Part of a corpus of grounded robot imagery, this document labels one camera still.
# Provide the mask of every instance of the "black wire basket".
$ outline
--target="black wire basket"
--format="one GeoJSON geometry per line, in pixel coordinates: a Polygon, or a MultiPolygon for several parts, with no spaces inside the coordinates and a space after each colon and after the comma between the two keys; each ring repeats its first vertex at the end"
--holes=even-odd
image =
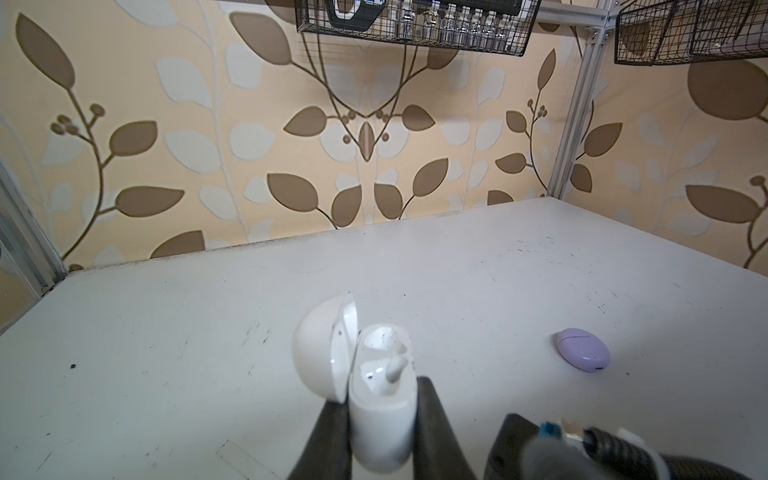
{"type": "Polygon", "coordinates": [[[636,0],[616,18],[614,61],[681,65],[768,56],[766,0],[636,0]]]}
{"type": "Polygon", "coordinates": [[[296,0],[296,30],[520,57],[540,4],[541,0],[296,0]]]}

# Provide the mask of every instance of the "metal mesh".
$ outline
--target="metal mesh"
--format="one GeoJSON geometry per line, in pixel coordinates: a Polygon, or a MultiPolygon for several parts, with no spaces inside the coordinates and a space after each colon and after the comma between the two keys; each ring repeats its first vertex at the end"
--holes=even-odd
{"type": "Polygon", "coordinates": [[[296,29],[522,56],[541,0],[296,0],[296,29]]]}
{"type": "Polygon", "coordinates": [[[766,17],[766,0],[636,0],[616,18],[614,61],[680,65],[766,57],[766,17]]]}

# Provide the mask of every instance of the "purple oval object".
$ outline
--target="purple oval object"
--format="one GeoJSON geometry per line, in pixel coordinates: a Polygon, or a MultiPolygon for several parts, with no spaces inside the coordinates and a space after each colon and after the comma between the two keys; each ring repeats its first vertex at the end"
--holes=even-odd
{"type": "Polygon", "coordinates": [[[582,329],[565,329],[558,335],[558,350],[577,369],[596,372],[608,366],[611,353],[596,336],[582,329]]]}

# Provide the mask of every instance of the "brown berry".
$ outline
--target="brown berry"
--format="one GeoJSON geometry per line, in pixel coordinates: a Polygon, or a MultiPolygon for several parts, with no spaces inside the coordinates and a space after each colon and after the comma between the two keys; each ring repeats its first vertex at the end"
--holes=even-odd
{"type": "Polygon", "coordinates": [[[99,104],[92,104],[91,105],[91,113],[96,115],[97,117],[104,117],[106,115],[106,111],[104,111],[104,107],[102,107],[99,104]]]}

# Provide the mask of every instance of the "earbud case lid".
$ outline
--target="earbud case lid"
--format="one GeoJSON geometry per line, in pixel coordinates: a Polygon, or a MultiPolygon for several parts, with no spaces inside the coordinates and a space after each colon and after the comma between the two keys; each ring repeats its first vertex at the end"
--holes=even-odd
{"type": "Polygon", "coordinates": [[[318,396],[344,403],[357,345],[357,308],[351,293],[313,308],[293,333],[293,365],[318,396]]]}

